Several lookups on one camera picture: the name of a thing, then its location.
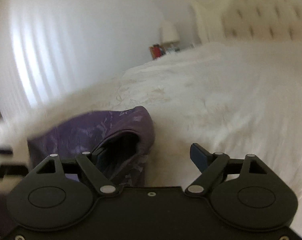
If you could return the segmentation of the purple patterned garment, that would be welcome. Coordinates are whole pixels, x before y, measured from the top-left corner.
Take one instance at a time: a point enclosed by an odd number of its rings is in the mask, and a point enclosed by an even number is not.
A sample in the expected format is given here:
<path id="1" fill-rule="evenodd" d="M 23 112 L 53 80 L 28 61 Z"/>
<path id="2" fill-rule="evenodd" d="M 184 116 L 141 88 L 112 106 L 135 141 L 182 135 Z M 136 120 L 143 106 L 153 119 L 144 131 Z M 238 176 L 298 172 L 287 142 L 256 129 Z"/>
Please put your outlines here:
<path id="1" fill-rule="evenodd" d="M 143 186 L 148 155 L 155 141 L 148 111 L 93 111 L 71 118 L 27 140 L 32 167 L 47 156 L 72 159 L 84 152 L 112 183 Z"/>

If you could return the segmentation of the white embroidered bedspread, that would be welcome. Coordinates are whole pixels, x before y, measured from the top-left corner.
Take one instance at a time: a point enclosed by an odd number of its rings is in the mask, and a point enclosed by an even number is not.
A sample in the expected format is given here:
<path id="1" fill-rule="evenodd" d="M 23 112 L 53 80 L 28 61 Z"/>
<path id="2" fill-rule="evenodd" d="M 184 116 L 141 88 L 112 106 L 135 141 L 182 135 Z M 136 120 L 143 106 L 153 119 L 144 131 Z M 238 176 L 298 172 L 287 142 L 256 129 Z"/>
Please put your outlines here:
<path id="1" fill-rule="evenodd" d="M 257 155 L 293 189 L 302 236 L 302 41 L 227 42 L 162 57 L 58 102 L 0 122 L 0 145 L 29 160 L 27 138 L 90 111 L 143 106 L 154 122 L 149 186 L 186 187 L 194 142 L 233 158 Z"/>

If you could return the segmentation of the red books on nightstand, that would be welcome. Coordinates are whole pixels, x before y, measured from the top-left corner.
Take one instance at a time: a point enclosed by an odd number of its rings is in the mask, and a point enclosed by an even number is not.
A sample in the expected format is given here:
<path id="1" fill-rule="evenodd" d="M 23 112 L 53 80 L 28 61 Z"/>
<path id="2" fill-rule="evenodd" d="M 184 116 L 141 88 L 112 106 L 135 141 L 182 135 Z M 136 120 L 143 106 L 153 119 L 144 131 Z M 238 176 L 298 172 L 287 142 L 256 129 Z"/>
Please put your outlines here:
<path id="1" fill-rule="evenodd" d="M 164 47 L 162 45 L 159 45 L 159 44 L 152 45 L 151 47 L 149 47 L 149 50 L 150 50 L 150 53 L 151 53 L 151 56 L 152 56 L 153 60 L 158 59 L 158 58 L 165 55 Z"/>

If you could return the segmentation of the white sheer curtain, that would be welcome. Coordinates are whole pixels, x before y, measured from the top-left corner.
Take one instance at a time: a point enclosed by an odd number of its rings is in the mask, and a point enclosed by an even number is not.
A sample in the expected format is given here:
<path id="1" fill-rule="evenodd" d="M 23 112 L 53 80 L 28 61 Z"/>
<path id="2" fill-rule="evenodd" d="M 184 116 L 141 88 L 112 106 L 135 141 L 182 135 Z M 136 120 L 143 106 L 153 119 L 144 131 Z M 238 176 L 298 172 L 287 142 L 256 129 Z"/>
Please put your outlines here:
<path id="1" fill-rule="evenodd" d="M 0 0 L 0 113 L 8 119 L 150 61 L 152 0 Z"/>

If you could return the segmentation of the white bedside lamp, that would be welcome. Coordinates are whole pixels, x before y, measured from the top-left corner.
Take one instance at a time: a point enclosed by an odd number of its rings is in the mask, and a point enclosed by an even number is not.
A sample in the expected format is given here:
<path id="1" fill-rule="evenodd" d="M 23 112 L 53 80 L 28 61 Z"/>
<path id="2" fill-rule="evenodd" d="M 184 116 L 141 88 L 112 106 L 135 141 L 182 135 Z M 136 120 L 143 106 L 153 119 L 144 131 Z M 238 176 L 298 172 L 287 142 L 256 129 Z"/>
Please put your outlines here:
<path id="1" fill-rule="evenodd" d="M 180 41 L 180 36 L 175 25 L 169 21 L 163 21 L 160 27 L 160 38 L 163 44 Z"/>

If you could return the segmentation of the cream tufted headboard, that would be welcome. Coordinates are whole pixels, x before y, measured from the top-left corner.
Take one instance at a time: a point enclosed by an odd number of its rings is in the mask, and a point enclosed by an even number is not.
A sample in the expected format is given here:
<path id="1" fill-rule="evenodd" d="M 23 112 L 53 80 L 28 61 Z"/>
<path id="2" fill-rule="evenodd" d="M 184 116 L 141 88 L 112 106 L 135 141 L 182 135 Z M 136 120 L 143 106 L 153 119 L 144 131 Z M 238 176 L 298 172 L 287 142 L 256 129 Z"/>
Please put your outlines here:
<path id="1" fill-rule="evenodd" d="M 201 43 L 302 41 L 302 0 L 191 0 Z"/>

